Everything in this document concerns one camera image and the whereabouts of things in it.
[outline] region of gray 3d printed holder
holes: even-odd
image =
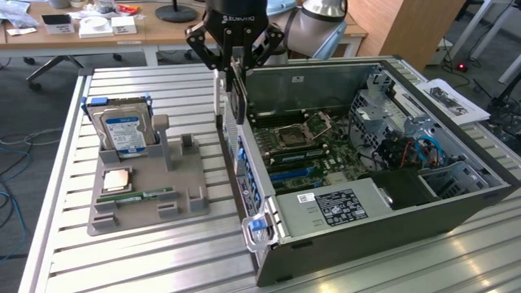
[[[199,143],[191,134],[182,135],[182,141],[168,141],[167,115],[152,117],[152,127],[160,143],[147,146],[148,156],[120,159],[116,150],[100,149],[87,227],[91,236],[210,213]],[[104,192],[106,174],[115,170],[128,171],[130,183],[122,190]]]

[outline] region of chair wheel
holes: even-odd
[[[30,82],[30,89],[34,90],[35,92],[39,92],[42,90],[42,85],[36,82]]]
[[[36,64],[35,58],[30,58],[30,57],[24,57],[24,62],[26,62],[26,64],[30,64],[30,65]]]
[[[187,60],[192,60],[192,59],[194,59],[194,57],[192,57],[192,52],[191,52],[191,51],[187,51],[186,54],[184,54],[184,56],[186,56],[186,59],[187,59]]]

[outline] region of robotiq logo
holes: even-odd
[[[223,16],[223,24],[228,23],[230,21],[255,21],[255,16],[248,17],[235,17],[235,16]]]

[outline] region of blue cable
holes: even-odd
[[[440,146],[439,141],[437,141],[435,138],[432,138],[431,136],[420,136],[420,137],[417,138],[417,140],[416,140],[416,151],[417,151],[417,153],[419,153],[420,159],[421,159],[424,162],[427,162],[428,159],[427,159],[427,157],[424,156],[424,154],[423,154],[421,151],[420,151],[420,143],[419,143],[419,140],[428,140],[429,142],[432,142],[432,144],[436,146],[436,149],[439,150],[439,155],[441,156],[443,165],[445,165],[447,162],[445,162],[444,151],[443,151],[443,149],[441,149],[441,146]]]
[[[27,167],[30,167],[31,155],[26,151],[14,151],[14,150],[8,150],[7,148],[2,148],[2,147],[0,147],[0,151],[7,151],[8,153],[15,153],[15,154],[24,154],[27,156],[26,166],[20,169],[20,171],[18,171],[11,177],[0,180],[0,182],[6,182],[6,181],[14,179],[23,171],[26,171]]]
[[[20,220],[20,226],[22,226],[22,241],[20,241],[20,244],[18,245],[15,250],[8,255],[6,255],[3,259],[0,259],[0,264],[2,264],[11,257],[11,255],[14,255],[20,250],[22,246],[24,246],[27,234],[26,234],[24,219],[22,217],[20,208],[18,207],[18,202],[11,197],[11,195],[8,193],[0,191],[0,194],[7,198],[7,200],[11,200],[12,205],[15,206],[15,211],[16,211],[18,219]]]

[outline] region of black lamp base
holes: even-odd
[[[183,5],[178,5],[178,11],[175,11],[174,5],[167,5],[156,9],[156,16],[170,23],[186,23],[198,18],[198,12]]]

